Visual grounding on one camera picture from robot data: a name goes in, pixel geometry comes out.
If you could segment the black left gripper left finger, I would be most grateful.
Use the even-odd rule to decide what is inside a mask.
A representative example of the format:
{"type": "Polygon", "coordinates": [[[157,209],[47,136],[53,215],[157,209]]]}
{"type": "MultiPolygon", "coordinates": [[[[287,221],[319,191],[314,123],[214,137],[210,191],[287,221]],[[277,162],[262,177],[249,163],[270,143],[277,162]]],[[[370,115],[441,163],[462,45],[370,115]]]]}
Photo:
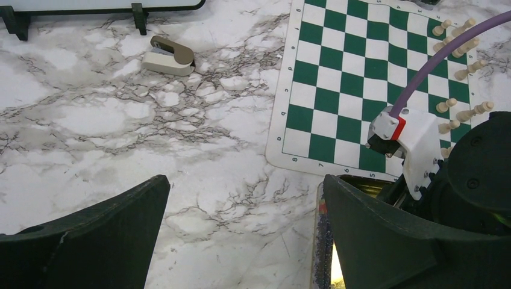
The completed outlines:
{"type": "Polygon", "coordinates": [[[2,288],[143,288],[171,186],[156,175],[107,200],[1,235],[2,288]]]}

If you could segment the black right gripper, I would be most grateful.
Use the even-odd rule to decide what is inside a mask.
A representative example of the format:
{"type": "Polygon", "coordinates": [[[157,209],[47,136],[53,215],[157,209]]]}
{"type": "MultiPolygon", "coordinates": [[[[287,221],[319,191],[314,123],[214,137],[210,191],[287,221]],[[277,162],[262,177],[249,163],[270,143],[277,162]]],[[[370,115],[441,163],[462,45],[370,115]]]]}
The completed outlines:
{"type": "Polygon", "coordinates": [[[467,132],[440,162],[422,198],[409,196],[399,177],[379,199],[422,219],[464,231],[510,235],[510,112],[491,112],[467,132]]]}

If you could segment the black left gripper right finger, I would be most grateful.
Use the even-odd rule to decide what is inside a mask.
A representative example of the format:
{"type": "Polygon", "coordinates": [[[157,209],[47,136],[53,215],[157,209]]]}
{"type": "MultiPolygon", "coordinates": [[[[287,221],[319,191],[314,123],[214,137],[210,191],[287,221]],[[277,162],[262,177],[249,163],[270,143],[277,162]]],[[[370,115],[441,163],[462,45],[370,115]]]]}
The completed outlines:
{"type": "Polygon", "coordinates": [[[420,218],[327,175],[328,220],[348,288],[509,288],[510,230],[489,214],[420,218]]]}

